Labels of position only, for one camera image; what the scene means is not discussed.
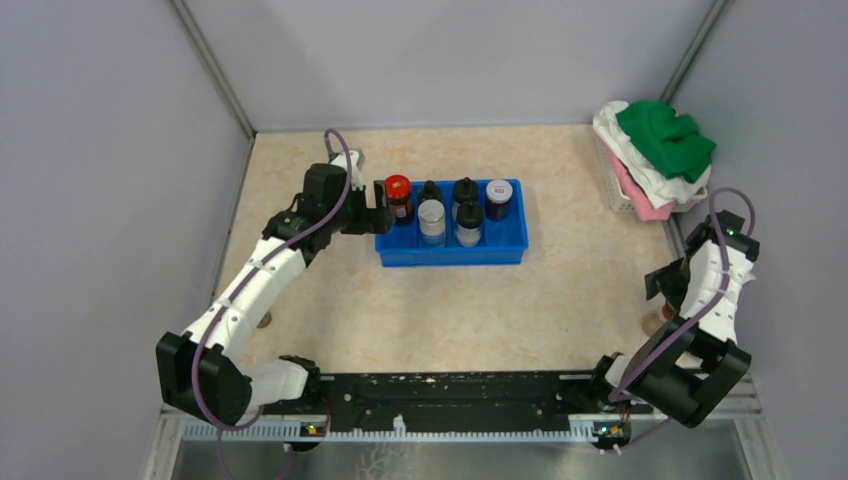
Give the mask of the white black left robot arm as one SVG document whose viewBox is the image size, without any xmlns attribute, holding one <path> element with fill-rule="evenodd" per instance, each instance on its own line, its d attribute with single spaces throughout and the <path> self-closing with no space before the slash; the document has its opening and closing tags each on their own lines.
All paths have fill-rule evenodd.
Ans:
<svg viewBox="0 0 848 480">
<path fill-rule="evenodd" d="M 272 216 L 253 252 L 223 293 L 182 333 L 166 333 L 155 349 L 165 404 L 222 430 L 249 411 L 284 401 L 297 413 L 319 404 L 317 367 L 299 357 L 240 368 L 250 338 L 284 289 L 331 242 L 333 235 L 384 234 L 394 217 L 386 184 L 372 188 L 359 166 L 340 159 L 313 164 L 289 208 Z"/>
</svg>

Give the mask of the pink cap bottle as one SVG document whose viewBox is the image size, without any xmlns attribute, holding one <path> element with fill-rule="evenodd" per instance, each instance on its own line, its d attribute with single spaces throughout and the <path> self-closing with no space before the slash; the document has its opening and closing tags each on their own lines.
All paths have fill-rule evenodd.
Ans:
<svg viewBox="0 0 848 480">
<path fill-rule="evenodd" d="M 676 310 L 663 303 L 654 312 L 646 314 L 641 320 L 641 328 L 647 337 L 654 335 L 667 321 L 676 315 Z"/>
</svg>

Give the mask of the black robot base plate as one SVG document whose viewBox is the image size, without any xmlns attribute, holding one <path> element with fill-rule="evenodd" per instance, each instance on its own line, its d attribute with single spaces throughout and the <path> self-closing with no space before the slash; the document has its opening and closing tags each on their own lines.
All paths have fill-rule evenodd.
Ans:
<svg viewBox="0 0 848 480">
<path fill-rule="evenodd" d="M 532 411 L 618 413 L 589 370 L 323 373 L 298 400 L 266 405 L 266 415 L 341 414 L 380 406 L 528 405 Z"/>
</svg>

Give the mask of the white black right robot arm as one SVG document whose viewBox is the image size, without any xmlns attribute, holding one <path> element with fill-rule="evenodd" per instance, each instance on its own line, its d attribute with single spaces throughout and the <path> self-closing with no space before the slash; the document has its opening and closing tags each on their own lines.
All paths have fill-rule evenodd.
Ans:
<svg viewBox="0 0 848 480">
<path fill-rule="evenodd" d="M 586 385 L 589 404 L 612 412 L 627 395 L 678 423 L 699 425 L 748 372 L 735 317 L 760 253 L 742 217 L 709 215 L 685 240 L 683 257 L 645 275 L 646 297 L 662 296 L 662 324 L 635 356 L 602 357 Z"/>
</svg>

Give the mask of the black pourer cap grain jar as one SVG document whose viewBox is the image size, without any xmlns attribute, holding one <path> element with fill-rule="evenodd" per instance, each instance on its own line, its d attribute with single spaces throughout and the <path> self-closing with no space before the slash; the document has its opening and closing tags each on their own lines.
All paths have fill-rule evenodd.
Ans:
<svg viewBox="0 0 848 480">
<path fill-rule="evenodd" d="M 453 184 L 451 194 L 455 206 L 476 202 L 479 198 L 479 184 L 469 177 L 459 179 Z"/>
</svg>

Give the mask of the aluminium frame rail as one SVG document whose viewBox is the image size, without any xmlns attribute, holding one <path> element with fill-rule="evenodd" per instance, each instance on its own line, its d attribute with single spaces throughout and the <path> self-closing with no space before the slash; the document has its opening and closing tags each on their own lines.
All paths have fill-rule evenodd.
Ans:
<svg viewBox="0 0 848 480">
<path fill-rule="evenodd" d="M 637 400 L 618 413 L 528 405 L 264 415 L 217 434 L 166 409 L 147 479 L 785 479 L 744 378 L 696 428 Z"/>
</svg>

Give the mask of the yellow label oil bottle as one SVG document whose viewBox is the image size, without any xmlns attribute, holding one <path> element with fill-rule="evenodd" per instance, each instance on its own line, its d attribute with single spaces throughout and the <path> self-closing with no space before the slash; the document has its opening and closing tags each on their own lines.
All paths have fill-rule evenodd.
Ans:
<svg viewBox="0 0 848 480">
<path fill-rule="evenodd" d="M 266 328 L 272 321 L 272 314 L 270 312 L 266 312 L 263 317 L 260 319 L 257 327 L 259 329 Z"/>
</svg>

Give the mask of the pink cloth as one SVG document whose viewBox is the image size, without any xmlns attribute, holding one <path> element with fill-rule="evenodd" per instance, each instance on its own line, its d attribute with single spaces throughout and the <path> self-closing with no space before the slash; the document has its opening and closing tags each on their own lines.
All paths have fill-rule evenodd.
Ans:
<svg viewBox="0 0 848 480">
<path fill-rule="evenodd" d="M 673 210 L 672 203 L 655 207 L 624 164 L 612 152 L 607 151 L 607 158 L 611 172 L 615 175 L 611 177 L 611 203 L 614 211 L 635 213 L 645 222 L 665 221 L 670 218 Z"/>
</svg>

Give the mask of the white lid brown jar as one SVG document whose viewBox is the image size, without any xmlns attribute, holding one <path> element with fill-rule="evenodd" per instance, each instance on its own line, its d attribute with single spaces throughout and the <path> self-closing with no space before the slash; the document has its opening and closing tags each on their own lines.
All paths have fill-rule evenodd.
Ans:
<svg viewBox="0 0 848 480">
<path fill-rule="evenodd" d="M 509 211 L 513 187 L 505 179 L 491 180 L 485 188 L 485 214 L 491 221 L 501 221 Z"/>
</svg>

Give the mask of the blue plastic divided bin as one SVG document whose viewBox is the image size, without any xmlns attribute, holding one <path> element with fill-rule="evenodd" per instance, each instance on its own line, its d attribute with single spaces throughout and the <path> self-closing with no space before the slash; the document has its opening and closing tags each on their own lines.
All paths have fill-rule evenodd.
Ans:
<svg viewBox="0 0 848 480">
<path fill-rule="evenodd" d="M 421 238 L 418 221 L 394 226 L 389 233 L 378 235 L 375 250 L 384 267 L 465 266 L 519 264 L 529 246 L 524 198 L 521 182 L 506 180 L 513 188 L 504 219 L 487 217 L 481 226 L 481 239 L 465 247 L 455 239 L 456 222 L 452 215 L 453 180 L 437 180 L 446 207 L 445 244 L 427 245 Z"/>
</svg>

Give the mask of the red cap brown sauce bottle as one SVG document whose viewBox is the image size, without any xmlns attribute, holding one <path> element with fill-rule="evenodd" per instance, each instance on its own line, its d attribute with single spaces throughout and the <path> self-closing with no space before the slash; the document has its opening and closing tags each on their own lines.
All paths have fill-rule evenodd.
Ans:
<svg viewBox="0 0 848 480">
<path fill-rule="evenodd" d="M 395 223 L 408 225 L 414 220 L 414 205 L 412 201 L 412 184 L 401 174 L 393 174 L 385 179 L 386 196 Z"/>
</svg>

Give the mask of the white laundry basket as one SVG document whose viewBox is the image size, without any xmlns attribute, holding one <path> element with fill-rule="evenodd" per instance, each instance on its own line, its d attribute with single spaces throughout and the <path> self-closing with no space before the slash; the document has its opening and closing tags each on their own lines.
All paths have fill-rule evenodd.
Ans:
<svg viewBox="0 0 848 480">
<path fill-rule="evenodd" d="M 595 143 L 604 174 L 611 209 L 617 213 L 635 213 L 642 221 L 664 221 L 672 213 L 685 213 L 708 196 L 706 188 L 701 188 L 683 204 L 671 202 L 661 207 L 654 207 L 632 179 L 620 160 L 609 150 L 598 137 Z"/>
</svg>

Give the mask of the silver cap white bead jar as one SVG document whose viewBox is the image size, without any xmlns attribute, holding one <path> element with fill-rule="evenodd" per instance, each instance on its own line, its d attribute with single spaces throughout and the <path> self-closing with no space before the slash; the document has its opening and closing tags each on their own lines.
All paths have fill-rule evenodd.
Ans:
<svg viewBox="0 0 848 480">
<path fill-rule="evenodd" d="M 424 247 L 446 245 L 446 210 L 436 199 L 423 201 L 418 207 L 419 239 Z"/>
</svg>

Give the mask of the white cloth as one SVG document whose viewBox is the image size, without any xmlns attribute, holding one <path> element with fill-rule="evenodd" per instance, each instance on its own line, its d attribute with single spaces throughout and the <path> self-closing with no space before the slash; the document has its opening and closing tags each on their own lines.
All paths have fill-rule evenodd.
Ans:
<svg viewBox="0 0 848 480">
<path fill-rule="evenodd" d="M 633 183 L 642 191 L 642 196 L 654 209 L 697 202 L 705 198 L 711 168 L 708 167 L 694 183 L 689 183 L 681 177 L 665 178 L 620 127 L 617 114 L 628 106 L 625 101 L 611 101 L 605 104 L 593 117 L 593 129 L 626 169 Z"/>
</svg>

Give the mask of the green cloth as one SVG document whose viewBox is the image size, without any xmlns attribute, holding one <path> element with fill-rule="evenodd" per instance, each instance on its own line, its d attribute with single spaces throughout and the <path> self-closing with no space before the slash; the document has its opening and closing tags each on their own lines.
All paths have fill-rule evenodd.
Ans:
<svg viewBox="0 0 848 480">
<path fill-rule="evenodd" d="M 694 118 L 661 101 L 640 100 L 615 114 L 633 146 L 666 179 L 696 183 L 711 166 L 716 148 Z"/>
</svg>

